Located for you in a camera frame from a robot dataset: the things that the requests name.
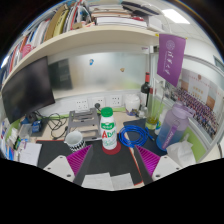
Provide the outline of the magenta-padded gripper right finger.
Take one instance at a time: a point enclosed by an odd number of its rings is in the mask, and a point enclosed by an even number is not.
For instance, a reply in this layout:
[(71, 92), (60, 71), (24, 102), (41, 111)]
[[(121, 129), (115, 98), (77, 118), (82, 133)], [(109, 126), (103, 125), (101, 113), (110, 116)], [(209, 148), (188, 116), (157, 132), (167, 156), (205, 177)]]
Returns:
[(141, 146), (134, 146), (134, 156), (145, 185), (181, 170), (168, 155), (158, 156)]

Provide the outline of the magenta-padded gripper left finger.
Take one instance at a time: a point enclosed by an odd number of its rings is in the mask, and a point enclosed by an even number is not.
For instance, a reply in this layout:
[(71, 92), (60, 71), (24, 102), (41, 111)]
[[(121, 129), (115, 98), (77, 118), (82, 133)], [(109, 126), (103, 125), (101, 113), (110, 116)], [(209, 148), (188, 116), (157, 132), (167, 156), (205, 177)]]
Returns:
[(89, 145), (69, 156), (59, 155), (44, 170), (81, 186), (92, 156), (93, 146)]

